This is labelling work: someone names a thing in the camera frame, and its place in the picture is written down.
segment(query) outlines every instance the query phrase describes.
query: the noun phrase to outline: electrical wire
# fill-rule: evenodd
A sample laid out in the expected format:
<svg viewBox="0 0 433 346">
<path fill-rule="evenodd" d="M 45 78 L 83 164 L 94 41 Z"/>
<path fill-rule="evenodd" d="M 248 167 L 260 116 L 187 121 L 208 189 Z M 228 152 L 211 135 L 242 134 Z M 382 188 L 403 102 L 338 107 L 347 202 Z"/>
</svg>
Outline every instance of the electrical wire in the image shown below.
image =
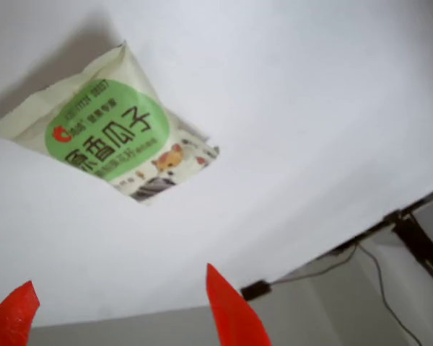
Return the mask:
<svg viewBox="0 0 433 346">
<path fill-rule="evenodd" d="M 385 305 L 385 308 L 390 312 L 391 316 L 396 320 L 396 322 L 399 324 L 399 326 L 414 339 L 416 344 L 418 346 L 423 346 L 421 341 L 418 337 L 415 336 L 411 330 L 406 327 L 403 322 L 399 319 L 398 315 L 394 312 L 394 310 L 391 308 L 391 306 L 388 304 L 387 297 L 385 295 L 385 288 L 383 287 L 383 276 L 382 276 L 382 268 L 380 267 L 380 263 L 378 262 L 378 259 L 376 256 L 374 256 L 369 250 L 367 250 L 365 247 L 363 247 L 361 244 L 357 245 L 375 264 L 375 268 L 377 269 L 378 274 L 378 282 L 380 287 L 380 294 L 382 295 L 383 305 Z"/>
<path fill-rule="evenodd" d="M 335 268 L 340 267 L 340 266 L 348 263 L 351 260 L 351 258 L 353 257 L 356 250 L 357 250 L 357 245 L 354 245 L 353 251 L 350 252 L 350 254 L 346 257 L 346 259 L 344 259 L 343 261 L 340 261 L 334 265 L 331 265 L 330 267 L 327 267 L 324 270 L 314 272 L 313 274 L 299 275 L 299 276 L 296 276 L 294 278 L 280 279 L 280 280 L 274 281 L 273 283 L 271 283 L 271 285 L 278 285 L 279 283 L 291 283 L 291 282 L 297 281 L 297 280 L 309 279 L 309 278 L 314 278 L 316 276 L 324 275 L 327 272 L 330 272 L 331 270 L 334 270 Z"/>
<path fill-rule="evenodd" d="M 408 327 L 406 327 L 404 325 L 404 323 L 399 319 L 398 315 L 396 315 L 394 310 L 391 308 L 390 304 L 388 304 L 387 297 L 385 294 L 385 288 L 383 286 L 383 275 L 382 275 L 382 268 L 380 266 L 380 263 L 378 262 L 378 259 L 376 258 L 376 256 L 374 256 L 369 250 L 367 250 L 365 247 L 363 247 L 360 243 L 357 243 L 354 245 L 353 250 L 349 253 L 349 255 L 343 261 L 340 261 L 334 265 L 331 265 L 330 267 L 327 267 L 324 270 L 314 272 L 313 274 L 299 275 L 299 276 L 294 277 L 294 278 L 280 279 L 280 280 L 272 282 L 271 285 L 278 285 L 279 283 L 291 283 L 291 282 L 298 281 L 298 280 L 309 279 L 309 278 L 314 278 L 317 276 L 324 275 L 327 272 L 330 272 L 331 270 L 334 270 L 337 267 L 340 267 L 340 266 L 348 263 L 351 260 L 351 258 L 353 258 L 358 247 L 374 262 L 375 268 L 377 269 L 378 282 L 379 282 L 379 287 L 380 287 L 380 295 L 382 296 L 383 305 L 388 310 L 388 312 L 390 312 L 391 316 L 395 319 L 395 321 L 398 323 L 398 325 L 404 330 L 404 332 L 406 332 L 410 337 L 412 337 L 412 339 L 416 342 L 416 344 L 418 346 L 423 346 L 423 344 L 421 343 L 419 338 L 416 337 L 416 335 Z"/>
</svg>

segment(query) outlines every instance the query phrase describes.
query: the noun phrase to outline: plastic bag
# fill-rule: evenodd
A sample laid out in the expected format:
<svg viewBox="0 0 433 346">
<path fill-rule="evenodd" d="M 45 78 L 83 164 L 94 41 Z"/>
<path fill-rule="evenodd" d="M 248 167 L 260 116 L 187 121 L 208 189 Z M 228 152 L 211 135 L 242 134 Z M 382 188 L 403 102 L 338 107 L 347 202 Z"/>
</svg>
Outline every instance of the plastic bag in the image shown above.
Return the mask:
<svg viewBox="0 0 433 346">
<path fill-rule="evenodd" d="M 28 97 L 0 122 L 0 136 L 138 201 L 184 182 L 218 154 L 160 104 L 127 44 Z"/>
</svg>

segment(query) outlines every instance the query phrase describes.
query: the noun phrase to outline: black connector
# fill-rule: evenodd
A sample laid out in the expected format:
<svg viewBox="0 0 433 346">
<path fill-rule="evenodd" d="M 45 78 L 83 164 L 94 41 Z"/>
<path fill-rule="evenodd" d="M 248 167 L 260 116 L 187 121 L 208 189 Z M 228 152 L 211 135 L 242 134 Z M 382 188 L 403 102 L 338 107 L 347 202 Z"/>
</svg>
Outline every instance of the black connector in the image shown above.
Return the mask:
<svg viewBox="0 0 433 346">
<path fill-rule="evenodd" d="M 253 283 L 252 285 L 241 288 L 240 292 L 245 301 L 252 301 L 253 299 L 270 293 L 271 285 L 265 280 L 260 280 L 256 283 Z"/>
</svg>

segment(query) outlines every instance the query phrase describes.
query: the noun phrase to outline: cartoon squirrel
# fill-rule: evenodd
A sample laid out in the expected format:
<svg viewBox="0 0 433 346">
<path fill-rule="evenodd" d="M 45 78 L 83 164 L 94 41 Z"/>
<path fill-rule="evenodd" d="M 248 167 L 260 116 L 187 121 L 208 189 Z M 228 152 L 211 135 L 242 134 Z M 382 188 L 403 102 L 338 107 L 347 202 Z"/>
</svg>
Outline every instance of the cartoon squirrel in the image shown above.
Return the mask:
<svg viewBox="0 0 433 346">
<path fill-rule="evenodd" d="M 168 175 L 173 175 L 173 169 L 180 165 L 183 161 L 184 153 L 183 148 L 180 144 L 174 144 L 172 148 L 163 153 L 157 160 L 152 161 L 152 164 L 156 166 L 159 173 L 167 172 Z M 196 157 L 197 162 L 200 165 L 206 166 L 207 160 L 202 157 Z"/>
</svg>

